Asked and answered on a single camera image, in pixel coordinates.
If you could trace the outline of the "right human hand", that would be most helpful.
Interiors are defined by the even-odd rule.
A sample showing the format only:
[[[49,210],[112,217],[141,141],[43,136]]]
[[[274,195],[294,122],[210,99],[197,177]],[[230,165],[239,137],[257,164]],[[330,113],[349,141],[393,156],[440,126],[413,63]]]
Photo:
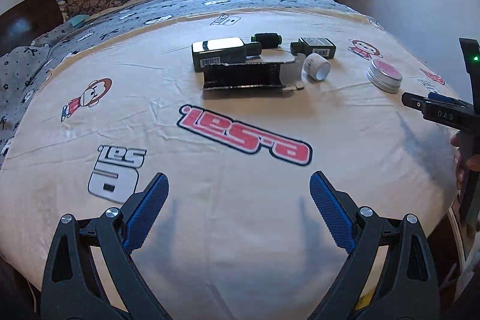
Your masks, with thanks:
[[[454,163],[455,163],[455,178],[456,178],[456,187],[460,191],[463,188],[464,182],[465,182],[465,177],[466,177],[466,171],[475,171],[479,172],[480,171],[480,155],[475,154],[469,157],[466,162],[464,162],[463,155],[460,152],[460,147],[459,147],[459,132],[456,132],[456,134],[451,138],[450,143],[453,147],[456,148],[456,152],[454,155]]]

